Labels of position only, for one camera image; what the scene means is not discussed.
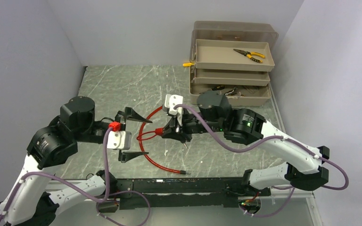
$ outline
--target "wall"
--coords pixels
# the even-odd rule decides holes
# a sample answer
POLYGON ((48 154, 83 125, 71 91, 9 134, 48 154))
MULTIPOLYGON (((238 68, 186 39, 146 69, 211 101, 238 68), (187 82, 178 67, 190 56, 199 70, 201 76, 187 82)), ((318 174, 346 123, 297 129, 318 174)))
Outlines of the wall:
POLYGON ((303 0, 48 0, 83 65, 180 65, 197 20, 269 23, 285 36, 303 0))
MULTIPOLYGON (((306 0, 271 72, 286 130, 326 145, 348 189, 315 192, 325 225, 362 225, 362 1, 306 0)), ((330 185, 342 185, 330 169, 330 185)))
POLYGON ((34 133, 77 94, 82 70, 45 0, 0 0, 0 201, 34 133))

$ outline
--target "pliers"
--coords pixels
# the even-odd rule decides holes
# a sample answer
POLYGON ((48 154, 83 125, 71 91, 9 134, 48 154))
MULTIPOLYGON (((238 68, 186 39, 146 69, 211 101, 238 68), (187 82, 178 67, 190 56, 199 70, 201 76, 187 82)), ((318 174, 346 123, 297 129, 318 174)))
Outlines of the pliers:
POLYGON ((265 58, 266 58, 266 56, 265 56, 265 55, 263 55, 263 54, 261 54, 261 53, 248 52, 248 51, 243 51, 243 50, 236 49, 236 48, 234 49, 234 51, 236 51, 236 52, 238 52, 238 53, 240 53, 240 54, 242 54, 242 55, 246 56, 247 58, 249 58, 249 59, 251 59, 251 60, 255 61, 256 63, 263 63, 263 60, 256 59, 256 58, 254 58, 254 57, 252 57, 252 56, 258 56, 258 57, 261 57, 261 58, 263 58, 263 59, 265 59, 265 58))

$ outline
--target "marble table top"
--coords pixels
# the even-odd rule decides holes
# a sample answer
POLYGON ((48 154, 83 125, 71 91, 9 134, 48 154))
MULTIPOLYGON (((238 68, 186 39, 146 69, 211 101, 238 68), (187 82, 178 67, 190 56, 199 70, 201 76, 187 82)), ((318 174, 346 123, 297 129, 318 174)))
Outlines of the marble table top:
MULTIPOLYGON (((182 95, 184 103, 191 105, 188 69, 178 65, 89 66, 82 80, 79 95, 95 101, 95 120, 102 117, 113 118, 117 111, 123 110, 126 106, 146 117, 163 104, 166 94, 182 95)), ((248 108, 263 115, 279 129, 282 128, 273 98, 261 107, 248 108)), ((169 117, 160 111, 151 120, 153 123, 148 124, 144 131, 164 126, 169 117)), ((141 123, 138 122, 127 123, 127 130, 133 134, 129 151, 140 151, 136 140, 140 126, 141 123)), ((144 141, 144 148, 154 161, 172 169, 186 170, 190 174, 180 175, 163 171, 143 156, 127 163, 120 163, 117 150, 108 152, 110 172, 116 178, 241 177, 246 169, 265 169, 284 162, 261 148, 247 153, 232 153, 218 145, 209 134, 192 137, 192 141, 187 143, 188 148, 178 141, 161 137, 144 141)), ((243 147, 230 141, 225 142, 232 147, 243 147)), ((81 179, 102 169, 102 146, 79 143, 78 153, 67 160, 57 172, 57 176, 81 179)))

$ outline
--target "toolbox compartment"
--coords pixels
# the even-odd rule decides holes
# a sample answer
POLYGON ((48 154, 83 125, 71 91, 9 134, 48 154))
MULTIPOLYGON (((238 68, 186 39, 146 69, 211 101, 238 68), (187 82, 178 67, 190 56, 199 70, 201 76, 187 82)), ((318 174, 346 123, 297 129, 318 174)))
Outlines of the toolbox compartment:
POLYGON ((197 84, 267 86, 269 82, 270 77, 268 72, 213 69, 195 70, 195 83, 197 84))
POLYGON ((267 42, 272 49, 278 39, 278 33, 270 24, 195 21, 191 36, 190 62, 195 62, 196 59, 196 39, 267 42))
MULTIPOLYGON (((213 84, 197 84, 193 81, 195 77, 195 70, 193 67, 190 67, 189 70, 189 94, 192 104, 197 104, 197 97, 207 91, 211 90, 215 85, 213 84)), ((225 89, 219 90, 219 93, 224 93, 231 90, 234 85, 225 85, 225 89)), ((237 96, 227 96, 228 101, 233 106, 262 106, 268 99, 271 98, 271 91, 269 85, 267 86, 248 86, 248 89, 245 89, 242 86, 238 86, 238 92, 244 95, 240 96, 238 93, 237 96)))
POLYGON ((267 42, 196 40, 197 69, 270 72, 274 66, 267 42), (262 63, 256 63, 234 51, 234 48, 264 54, 265 59, 253 56, 263 60, 262 63))

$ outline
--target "toolbox lid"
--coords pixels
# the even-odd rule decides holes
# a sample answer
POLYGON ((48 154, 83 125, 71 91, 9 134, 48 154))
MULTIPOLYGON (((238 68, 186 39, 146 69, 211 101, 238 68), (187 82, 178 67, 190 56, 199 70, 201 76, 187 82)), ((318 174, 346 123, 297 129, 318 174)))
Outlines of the toolbox lid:
POLYGON ((195 62, 196 59, 196 39, 267 42, 271 49, 278 39, 278 33, 270 24, 195 21, 191 37, 190 62, 195 62))

